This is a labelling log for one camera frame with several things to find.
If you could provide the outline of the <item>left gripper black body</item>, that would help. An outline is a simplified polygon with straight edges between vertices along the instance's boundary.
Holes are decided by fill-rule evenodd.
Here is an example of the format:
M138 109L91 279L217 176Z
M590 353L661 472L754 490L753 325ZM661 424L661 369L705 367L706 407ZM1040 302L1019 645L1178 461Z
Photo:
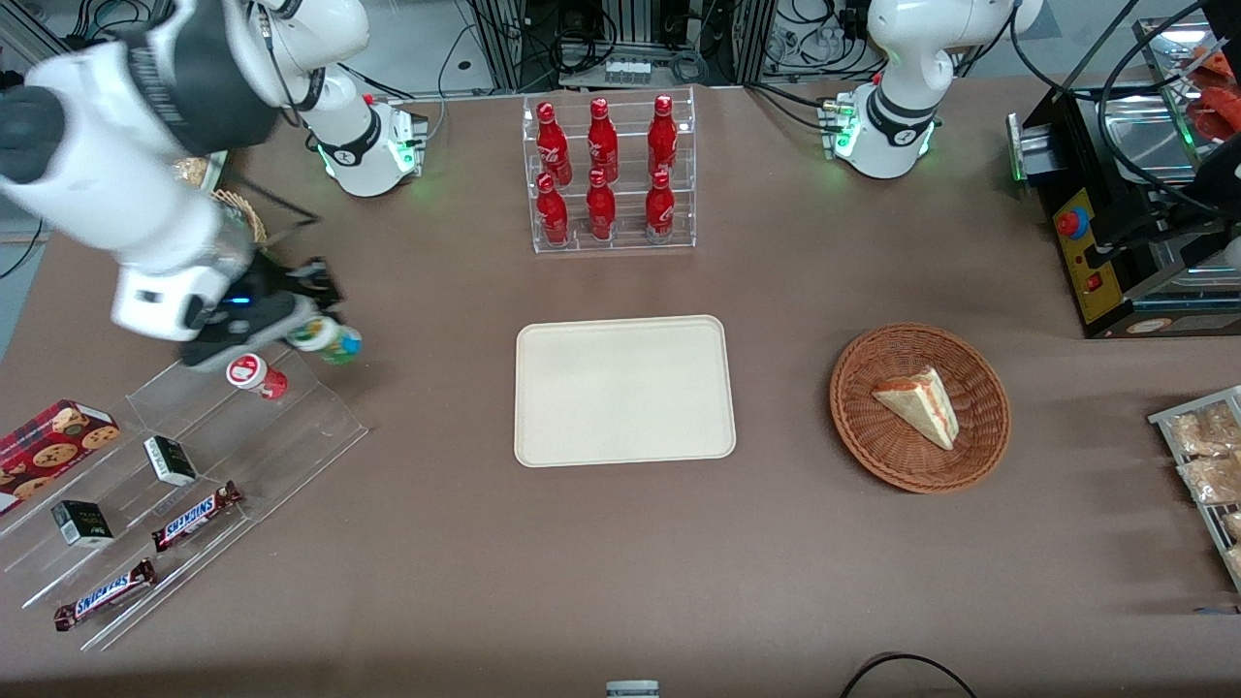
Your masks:
M1222 144L1203 160L1193 178L1191 197L1217 210L1227 219L1229 230L1239 236L1240 219L1240 144Z

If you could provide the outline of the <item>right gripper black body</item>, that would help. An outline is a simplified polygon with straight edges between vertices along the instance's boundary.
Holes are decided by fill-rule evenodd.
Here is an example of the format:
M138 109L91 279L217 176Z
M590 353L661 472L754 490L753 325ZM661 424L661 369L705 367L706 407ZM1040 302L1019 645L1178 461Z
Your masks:
M189 296L180 322L192 337L180 343L180 361L190 369L220 369L276 342L276 327L289 318L292 296L261 301L258 281L237 281L213 303L206 296Z

